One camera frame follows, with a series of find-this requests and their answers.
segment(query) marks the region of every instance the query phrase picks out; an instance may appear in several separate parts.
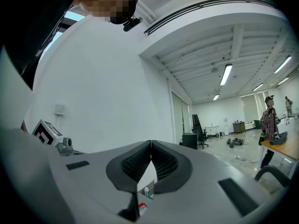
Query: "person standing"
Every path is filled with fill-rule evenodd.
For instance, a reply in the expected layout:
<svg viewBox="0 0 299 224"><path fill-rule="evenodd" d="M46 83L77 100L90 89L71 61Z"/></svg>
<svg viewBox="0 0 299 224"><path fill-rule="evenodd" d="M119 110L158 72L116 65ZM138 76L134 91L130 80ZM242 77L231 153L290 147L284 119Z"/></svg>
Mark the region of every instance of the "person standing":
<svg viewBox="0 0 299 224"><path fill-rule="evenodd" d="M266 97L265 103L267 105L267 110L263 113L263 116L260 120L260 125L262 127L262 131L265 133L265 140L268 140L275 132L278 132L278 127L276 125L276 111L273 108L274 101L271 97ZM263 158L261 163L261 168L269 165L274 152L271 150L267 150L266 155Z"/></svg>
<svg viewBox="0 0 299 224"><path fill-rule="evenodd" d="M287 96L285 97L285 107L288 113L288 118L292 117L292 101L290 101Z"/></svg>

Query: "cable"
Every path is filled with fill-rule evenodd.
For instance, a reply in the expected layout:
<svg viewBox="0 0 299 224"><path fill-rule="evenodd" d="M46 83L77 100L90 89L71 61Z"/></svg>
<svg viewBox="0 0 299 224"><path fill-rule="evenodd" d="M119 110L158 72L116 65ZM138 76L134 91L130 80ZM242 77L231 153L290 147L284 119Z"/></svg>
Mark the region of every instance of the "cable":
<svg viewBox="0 0 299 224"><path fill-rule="evenodd" d="M240 160L240 161L249 161L249 162L251 162L251 163L257 163L258 161L256 161L256 162L252 162L251 160L249 160L249 159L245 159L245 158L238 158L238 157L235 157L235 158L233 158L233 159L231 159L231 160Z"/></svg>

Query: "black chair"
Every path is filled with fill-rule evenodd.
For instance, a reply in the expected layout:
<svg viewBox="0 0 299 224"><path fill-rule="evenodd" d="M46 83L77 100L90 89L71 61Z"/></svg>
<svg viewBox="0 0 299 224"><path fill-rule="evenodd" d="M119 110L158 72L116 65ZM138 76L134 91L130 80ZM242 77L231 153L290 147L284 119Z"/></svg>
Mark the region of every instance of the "black chair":
<svg viewBox="0 0 299 224"><path fill-rule="evenodd" d="M197 133L197 139L198 142L200 142L198 145L201 145L202 148L204 148L204 145L207 145L209 147L208 144L205 144L205 141L208 139L208 137L205 137L204 134Z"/></svg>

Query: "small camera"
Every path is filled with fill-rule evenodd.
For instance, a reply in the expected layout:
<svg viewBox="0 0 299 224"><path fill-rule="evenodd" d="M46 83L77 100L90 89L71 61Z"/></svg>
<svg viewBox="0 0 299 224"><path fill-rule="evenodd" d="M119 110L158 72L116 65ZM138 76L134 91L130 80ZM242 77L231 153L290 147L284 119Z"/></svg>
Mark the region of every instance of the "small camera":
<svg viewBox="0 0 299 224"><path fill-rule="evenodd" d="M135 19L131 18L129 21L127 21L126 23L123 24L123 26L124 26L123 30L125 32L128 32L129 30L131 30L133 27L137 26L142 21L143 21L142 17L137 17Z"/></svg>

